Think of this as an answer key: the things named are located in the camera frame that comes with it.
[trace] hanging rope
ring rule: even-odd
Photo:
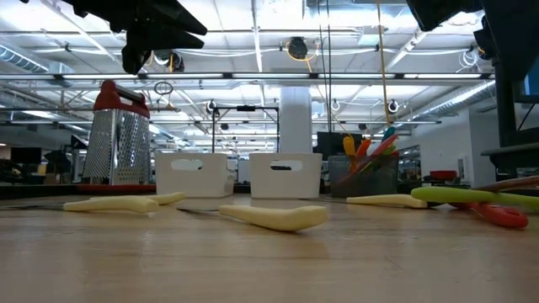
[[[382,41],[382,9],[381,0],[376,0],[376,6],[378,7],[378,38],[380,40],[380,58],[382,63],[382,86],[384,91],[384,109],[386,113],[387,127],[391,125],[391,117],[389,116],[389,108],[387,107],[387,85],[386,85],[386,62],[384,60],[384,44]]]

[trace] box grater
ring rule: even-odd
[[[104,81],[93,106],[92,132],[83,182],[91,184],[148,184],[150,111],[141,93]]]

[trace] white column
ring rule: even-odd
[[[280,89],[280,152],[312,152],[312,107],[309,87]]]

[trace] white storage container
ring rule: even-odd
[[[322,154],[252,153],[251,195],[259,199],[311,199],[320,190]]]
[[[156,153],[155,175],[157,194],[222,198],[234,191],[234,172],[227,169],[225,154]]]

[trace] desk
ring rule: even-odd
[[[325,205],[330,221],[287,234],[172,206],[150,215],[1,211],[1,302],[536,301],[534,217],[511,231],[461,211],[224,202]]]

